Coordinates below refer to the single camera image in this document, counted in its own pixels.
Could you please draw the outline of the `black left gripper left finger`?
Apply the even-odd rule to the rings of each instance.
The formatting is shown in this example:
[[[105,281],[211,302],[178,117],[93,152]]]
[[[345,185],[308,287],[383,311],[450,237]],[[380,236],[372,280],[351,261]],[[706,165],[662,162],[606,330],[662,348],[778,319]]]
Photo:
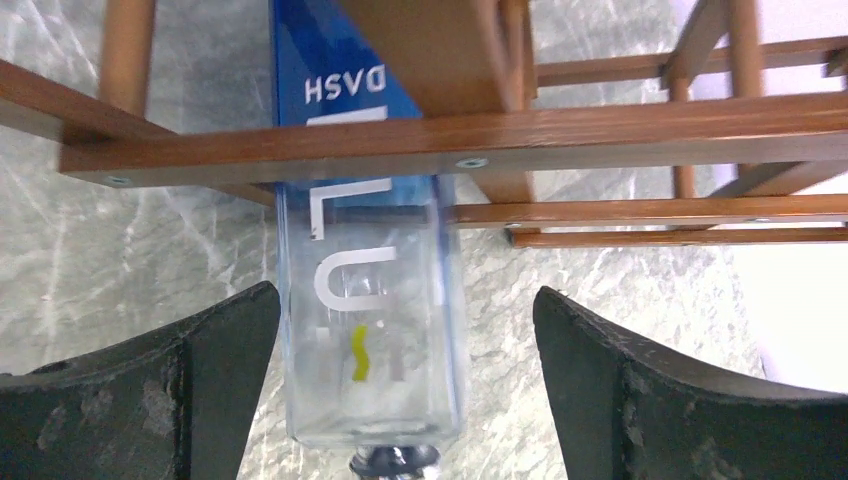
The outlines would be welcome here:
[[[233,479],[281,316],[260,282],[118,344],[1,378],[5,479]]]

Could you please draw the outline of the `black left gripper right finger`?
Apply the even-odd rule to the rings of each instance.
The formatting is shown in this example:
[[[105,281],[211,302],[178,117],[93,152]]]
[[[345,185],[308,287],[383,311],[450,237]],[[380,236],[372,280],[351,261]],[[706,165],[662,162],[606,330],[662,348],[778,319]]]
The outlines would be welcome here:
[[[720,368],[544,287],[541,368],[571,479],[843,479],[847,398]]]

